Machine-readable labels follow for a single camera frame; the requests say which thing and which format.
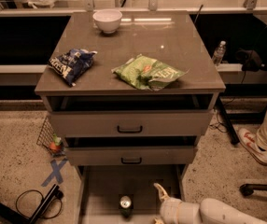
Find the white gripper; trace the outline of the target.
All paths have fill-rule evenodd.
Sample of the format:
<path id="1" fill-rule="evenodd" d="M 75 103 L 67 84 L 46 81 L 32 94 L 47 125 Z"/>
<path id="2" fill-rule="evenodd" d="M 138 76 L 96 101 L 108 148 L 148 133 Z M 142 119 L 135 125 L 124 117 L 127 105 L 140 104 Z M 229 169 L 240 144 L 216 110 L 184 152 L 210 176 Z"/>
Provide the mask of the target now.
<path id="1" fill-rule="evenodd" d="M 170 198 L 161 184 L 154 183 L 153 186 L 158 191 L 162 202 L 160 209 L 162 219 L 154 218 L 154 224 L 201 224 L 199 204 Z"/>

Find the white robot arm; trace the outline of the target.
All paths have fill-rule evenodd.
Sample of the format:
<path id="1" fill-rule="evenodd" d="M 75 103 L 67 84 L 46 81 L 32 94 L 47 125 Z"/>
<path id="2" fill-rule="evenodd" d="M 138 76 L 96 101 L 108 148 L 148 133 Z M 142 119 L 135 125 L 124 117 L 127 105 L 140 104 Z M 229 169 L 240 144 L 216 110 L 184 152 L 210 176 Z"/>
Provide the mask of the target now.
<path id="1" fill-rule="evenodd" d="M 159 183 L 154 187 L 161 201 L 161 217 L 155 219 L 155 224 L 267 224 L 216 199 L 187 203 L 170 197 Z"/>

